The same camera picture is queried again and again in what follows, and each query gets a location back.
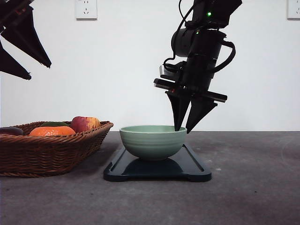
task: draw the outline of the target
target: black robotic arm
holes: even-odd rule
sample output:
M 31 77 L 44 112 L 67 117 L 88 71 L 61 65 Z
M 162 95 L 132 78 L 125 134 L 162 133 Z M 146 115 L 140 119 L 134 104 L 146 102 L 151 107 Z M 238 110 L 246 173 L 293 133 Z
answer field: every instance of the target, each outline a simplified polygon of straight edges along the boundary
M 155 79 L 154 83 L 156 87 L 168 90 L 166 94 L 171 101 L 175 130 L 180 129 L 190 103 L 186 124 L 188 133 L 217 106 L 214 101 L 227 100 L 226 95 L 208 89 L 214 73 L 227 66 L 235 56 L 234 44 L 224 41 L 226 34 L 219 29 L 228 25 L 230 15 L 241 4 L 241 0 L 194 0 L 174 33 L 171 40 L 173 58 L 166 59 L 160 67 L 160 77 L 165 80 Z M 186 27 L 181 29 L 192 11 L 192 21 L 185 22 Z M 216 66 L 223 45 L 232 48 L 232 52 Z M 168 64 L 167 61 L 175 56 L 187 57 L 187 60 L 176 65 Z

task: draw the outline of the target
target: basket rim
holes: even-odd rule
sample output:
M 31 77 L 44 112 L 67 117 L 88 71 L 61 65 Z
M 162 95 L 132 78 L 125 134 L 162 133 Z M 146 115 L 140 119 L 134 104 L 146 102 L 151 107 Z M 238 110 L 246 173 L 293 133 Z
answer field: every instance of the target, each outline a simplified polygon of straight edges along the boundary
M 31 126 L 33 124 L 39 124 L 39 123 L 44 123 L 44 121 L 38 121 L 38 122 L 32 122 L 32 123 L 27 123 L 27 124 L 22 124 L 22 125 L 15 125 L 15 126 L 11 126 L 11 127 L 23 127 L 23 126 Z M 43 141 L 69 141 L 69 140 L 81 140 L 81 139 L 86 139 L 89 137 L 92 137 L 94 135 L 97 135 L 99 133 L 102 133 L 106 130 L 109 130 L 111 127 L 113 127 L 113 123 L 111 123 L 110 121 L 102 121 L 101 122 L 101 126 L 97 127 L 97 128 L 93 128 L 91 130 L 88 131 L 84 131 L 84 132 L 80 132 L 80 133 L 76 133 L 74 135 L 52 135 L 52 136 L 29 136 L 29 135 L 5 135 L 5 134 L 1 134 L 0 135 L 0 139 L 1 142 L 4 140 L 14 140 L 14 141 L 30 141 L 30 140 L 43 140 Z

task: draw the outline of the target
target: bowl rim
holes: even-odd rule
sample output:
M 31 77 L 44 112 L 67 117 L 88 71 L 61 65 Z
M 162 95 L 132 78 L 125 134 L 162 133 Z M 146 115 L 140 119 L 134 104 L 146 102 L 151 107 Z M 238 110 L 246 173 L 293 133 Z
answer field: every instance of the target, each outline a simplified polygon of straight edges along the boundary
M 140 131 L 128 131 L 125 130 L 126 128 L 134 128 L 134 127 L 174 127 L 171 125 L 135 125 L 135 126 L 128 126 L 120 128 L 120 132 L 124 133 L 132 133 L 132 134 L 175 134 L 175 133 L 182 133 L 186 132 L 187 129 L 185 127 L 180 127 L 179 131 L 169 131 L 169 132 L 140 132 Z

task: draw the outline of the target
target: black tray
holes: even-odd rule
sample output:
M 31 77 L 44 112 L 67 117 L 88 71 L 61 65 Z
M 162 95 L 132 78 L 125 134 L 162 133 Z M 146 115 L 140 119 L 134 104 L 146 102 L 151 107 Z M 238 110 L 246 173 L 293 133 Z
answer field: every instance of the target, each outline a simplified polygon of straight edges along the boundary
M 194 151 L 184 144 L 173 156 L 160 161 L 145 161 L 131 155 L 125 147 L 104 170 L 107 181 L 126 181 L 128 179 L 188 179 L 192 182 L 211 180 L 210 169 L 199 159 Z

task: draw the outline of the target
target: green bowl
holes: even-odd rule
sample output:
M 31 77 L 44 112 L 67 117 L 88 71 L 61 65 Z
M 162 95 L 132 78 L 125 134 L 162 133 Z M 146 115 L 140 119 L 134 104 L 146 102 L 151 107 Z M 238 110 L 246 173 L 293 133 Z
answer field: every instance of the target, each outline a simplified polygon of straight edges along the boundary
M 186 138 L 187 129 L 174 126 L 132 126 L 120 129 L 128 152 L 144 160 L 163 160 L 177 153 Z

